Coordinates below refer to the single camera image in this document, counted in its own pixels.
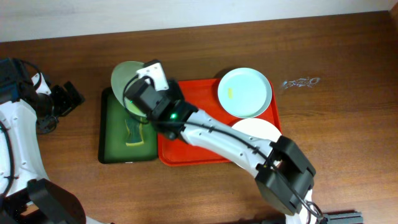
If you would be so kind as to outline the white plate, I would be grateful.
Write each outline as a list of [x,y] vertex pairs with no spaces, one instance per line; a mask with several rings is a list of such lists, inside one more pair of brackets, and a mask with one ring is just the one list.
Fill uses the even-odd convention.
[[205,133],[203,139],[188,142],[214,152],[235,163],[253,177],[257,165],[264,165],[272,154],[270,143],[277,142],[282,133],[272,123],[259,119],[242,119],[232,127],[216,125],[216,133]]

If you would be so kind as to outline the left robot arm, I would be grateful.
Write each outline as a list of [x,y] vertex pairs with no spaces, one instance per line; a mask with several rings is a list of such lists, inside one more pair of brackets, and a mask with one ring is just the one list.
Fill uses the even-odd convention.
[[70,83],[52,86],[35,65],[1,60],[1,223],[95,223],[79,200],[51,182],[37,141],[84,102]]

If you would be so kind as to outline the pale green plate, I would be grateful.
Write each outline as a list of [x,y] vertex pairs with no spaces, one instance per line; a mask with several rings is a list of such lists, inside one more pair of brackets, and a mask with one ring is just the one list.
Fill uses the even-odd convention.
[[136,71],[143,68],[143,62],[137,61],[126,61],[118,64],[113,69],[111,75],[111,88],[116,99],[119,101],[123,109],[127,108],[132,114],[145,118],[145,114],[142,113],[134,104],[130,101],[125,100],[123,103],[123,90],[129,80],[136,76]]

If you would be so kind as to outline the yellow green scrub sponge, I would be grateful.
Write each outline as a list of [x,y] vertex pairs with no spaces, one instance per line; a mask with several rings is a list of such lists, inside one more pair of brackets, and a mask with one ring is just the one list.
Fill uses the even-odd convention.
[[125,125],[127,129],[126,146],[134,147],[143,145],[144,137],[142,123],[133,119],[126,119]]

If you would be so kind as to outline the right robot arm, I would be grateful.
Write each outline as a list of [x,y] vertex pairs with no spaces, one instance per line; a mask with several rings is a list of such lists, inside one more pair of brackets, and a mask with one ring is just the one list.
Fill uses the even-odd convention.
[[186,102],[178,84],[168,94],[148,76],[128,81],[122,101],[137,106],[167,139],[207,149],[251,174],[263,199],[285,215],[284,223],[363,223],[360,212],[327,214],[312,201],[316,170],[293,140],[237,131]]

